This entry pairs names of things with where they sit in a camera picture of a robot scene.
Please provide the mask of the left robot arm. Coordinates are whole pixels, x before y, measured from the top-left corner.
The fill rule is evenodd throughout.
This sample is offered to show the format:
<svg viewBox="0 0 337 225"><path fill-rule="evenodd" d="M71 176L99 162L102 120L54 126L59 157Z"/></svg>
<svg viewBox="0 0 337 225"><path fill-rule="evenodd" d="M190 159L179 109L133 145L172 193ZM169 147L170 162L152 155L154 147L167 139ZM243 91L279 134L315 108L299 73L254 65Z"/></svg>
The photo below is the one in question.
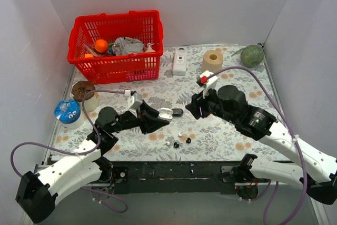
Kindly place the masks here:
<svg viewBox="0 0 337 225"><path fill-rule="evenodd" d="M42 222L72 192L91 182L105 183L117 178L112 163L104 157L118 141L114 133L139 127L143 134L150 134L169 125L172 114L170 109L156 110L146 102L134 102L123 114L110 106L102 108L95 121L96 128L74 150L74 155L21 177L16 202L34 223Z"/></svg>

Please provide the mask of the white earbud charging case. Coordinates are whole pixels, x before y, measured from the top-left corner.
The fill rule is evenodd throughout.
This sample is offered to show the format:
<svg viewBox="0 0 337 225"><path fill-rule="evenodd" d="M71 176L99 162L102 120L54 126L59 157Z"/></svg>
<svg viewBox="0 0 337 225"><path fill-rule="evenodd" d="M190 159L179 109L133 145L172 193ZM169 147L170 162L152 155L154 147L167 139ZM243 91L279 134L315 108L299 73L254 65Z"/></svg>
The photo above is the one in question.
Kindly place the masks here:
<svg viewBox="0 0 337 225"><path fill-rule="evenodd" d="M171 121L173 119L173 110L168 108L160 108L158 111L158 118Z"/></svg>

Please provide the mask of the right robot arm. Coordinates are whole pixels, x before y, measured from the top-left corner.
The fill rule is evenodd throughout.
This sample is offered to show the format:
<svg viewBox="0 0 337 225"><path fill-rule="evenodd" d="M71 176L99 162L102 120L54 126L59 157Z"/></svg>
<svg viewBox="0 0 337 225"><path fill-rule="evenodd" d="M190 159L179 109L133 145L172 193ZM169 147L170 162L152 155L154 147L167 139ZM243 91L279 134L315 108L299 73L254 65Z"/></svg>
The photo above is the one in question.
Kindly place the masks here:
<svg viewBox="0 0 337 225"><path fill-rule="evenodd" d="M239 165L224 175L234 182L270 179L298 188L316 201L332 205L336 201L336 158L302 139L293 141L286 127L266 110L249 105L236 86L210 89L207 96L194 94L185 107L196 118L210 114L228 121L242 135L270 146L291 163L279 163L246 154Z"/></svg>

